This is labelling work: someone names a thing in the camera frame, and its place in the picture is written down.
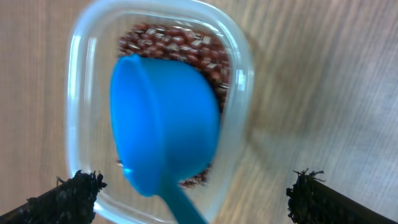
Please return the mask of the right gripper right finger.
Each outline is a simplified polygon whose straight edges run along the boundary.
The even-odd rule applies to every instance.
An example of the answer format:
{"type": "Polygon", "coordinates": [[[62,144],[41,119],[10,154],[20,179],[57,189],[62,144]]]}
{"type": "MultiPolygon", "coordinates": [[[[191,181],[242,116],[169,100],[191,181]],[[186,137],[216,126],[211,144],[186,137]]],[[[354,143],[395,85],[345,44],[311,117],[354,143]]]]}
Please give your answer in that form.
{"type": "Polygon", "coordinates": [[[320,171],[297,171],[297,180],[286,189],[288,217],[297,224],[397,224],[381,214],[327,187],[320,171]]]}

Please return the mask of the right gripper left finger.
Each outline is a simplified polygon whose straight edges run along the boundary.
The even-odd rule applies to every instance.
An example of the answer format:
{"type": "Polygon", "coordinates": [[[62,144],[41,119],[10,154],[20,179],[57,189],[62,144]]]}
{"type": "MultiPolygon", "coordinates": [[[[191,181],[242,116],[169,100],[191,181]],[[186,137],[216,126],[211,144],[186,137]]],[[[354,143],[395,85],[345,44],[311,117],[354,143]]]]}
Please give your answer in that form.
{"type": "Polygon", "coordinates": [[[52,190],[1,215],[1,224],[88,224],[95,219],[98,193],[107,186],[103,174],[78,170],[73,178],[57,179],[52,190]]]}

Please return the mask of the blue plastic measuring scoop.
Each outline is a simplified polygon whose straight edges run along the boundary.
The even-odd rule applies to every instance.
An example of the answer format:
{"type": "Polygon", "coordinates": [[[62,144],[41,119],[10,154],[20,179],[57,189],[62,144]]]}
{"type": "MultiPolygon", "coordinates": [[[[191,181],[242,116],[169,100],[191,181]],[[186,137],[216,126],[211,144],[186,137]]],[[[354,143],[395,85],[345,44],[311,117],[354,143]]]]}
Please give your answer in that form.
{"type": "Polygon", "coordinates": [[[114,67],[109,105],[130,184],[145,197],[162,198],[179,223],[203,223],[179,183],[215,155],[220,112],[208,82],[180,61],[124,56],[114,67]]]}

